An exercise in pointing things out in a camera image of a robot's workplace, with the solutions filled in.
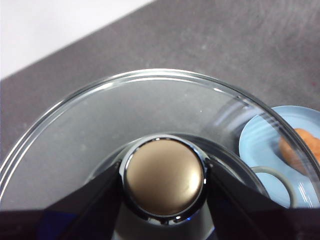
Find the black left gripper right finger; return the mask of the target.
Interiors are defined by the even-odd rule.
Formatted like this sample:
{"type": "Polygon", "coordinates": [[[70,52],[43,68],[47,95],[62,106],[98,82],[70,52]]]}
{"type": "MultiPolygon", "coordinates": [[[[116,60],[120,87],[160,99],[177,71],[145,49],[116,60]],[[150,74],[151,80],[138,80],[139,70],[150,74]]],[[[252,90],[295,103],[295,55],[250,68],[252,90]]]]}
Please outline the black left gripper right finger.
{"type": "Polygon", "coordinates": [[[318,208],[285,208],[208,160],[207,205],[220,240],[318,240],[318,208]]]}

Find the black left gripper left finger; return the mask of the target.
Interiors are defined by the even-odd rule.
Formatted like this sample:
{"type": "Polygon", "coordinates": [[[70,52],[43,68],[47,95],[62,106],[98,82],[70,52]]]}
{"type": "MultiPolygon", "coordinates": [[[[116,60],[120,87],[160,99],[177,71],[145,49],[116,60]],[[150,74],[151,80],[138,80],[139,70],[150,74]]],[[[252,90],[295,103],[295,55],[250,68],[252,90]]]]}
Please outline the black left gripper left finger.
{"type": "Polygon", "coordinates": [[[2,240],[110,240],[122,202],[119,163],[44,209],[0,213],[2,240]]]}

